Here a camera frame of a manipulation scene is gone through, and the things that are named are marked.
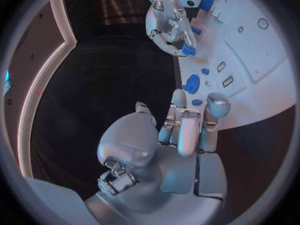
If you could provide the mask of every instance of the white surface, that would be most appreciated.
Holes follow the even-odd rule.
[[[186,92],[187,106],[203,114],[205,103],[193,106],[192,100],[205,101],[212,92],[229,96],[231,111],[220,119],[219,130],[267,119],[296,103],[286,41],[262,8],[254,0],[216,0],[211,12],[200,11],[191,22],[202,34],[196,36],[196,56],[179,58],[180,72],[183,85],[190,75],[199,75],[200,88],[193,95]],[[261,18],[267,20],[267,29],[259,27]],[[219,73],[221,62],[226,67]],[[201,73],[203,68],[210,70],[209,75]],[[233,82],[224,88],[229,76]]]

